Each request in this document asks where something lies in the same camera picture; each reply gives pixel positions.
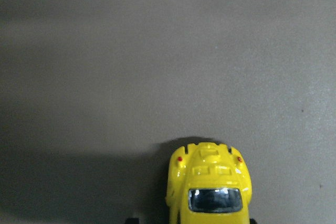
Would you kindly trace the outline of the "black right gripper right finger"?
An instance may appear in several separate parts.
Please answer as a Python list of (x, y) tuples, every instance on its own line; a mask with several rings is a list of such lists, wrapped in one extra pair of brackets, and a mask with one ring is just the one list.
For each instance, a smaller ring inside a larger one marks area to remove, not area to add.
[(257, 224), (257, 221), (253, 218), (250, 219), (250, 224)]

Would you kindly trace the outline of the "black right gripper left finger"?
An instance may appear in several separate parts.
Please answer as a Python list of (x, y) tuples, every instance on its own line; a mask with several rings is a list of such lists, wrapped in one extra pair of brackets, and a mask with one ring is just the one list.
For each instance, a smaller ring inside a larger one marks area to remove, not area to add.
[(125, 220), (125, 224), (139, 224), (139, 223), (140, 223), (140, 219), (135, 218), (135, 217), (127, 218)]

